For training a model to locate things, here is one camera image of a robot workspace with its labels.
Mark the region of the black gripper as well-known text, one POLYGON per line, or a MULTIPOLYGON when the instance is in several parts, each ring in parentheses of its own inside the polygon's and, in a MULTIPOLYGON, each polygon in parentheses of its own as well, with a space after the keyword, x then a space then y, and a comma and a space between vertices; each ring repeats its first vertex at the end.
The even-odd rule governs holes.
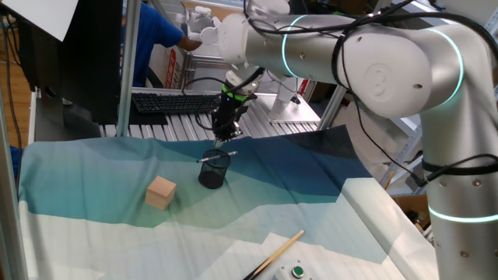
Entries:
POLYGON ((240 125, 235 122, 240 117, 246 101, 236 97, 221 96, 218 109, 212 114, 212 129, 215 139, 213 145, 220 148, 224 143, 243 134, 240 125))

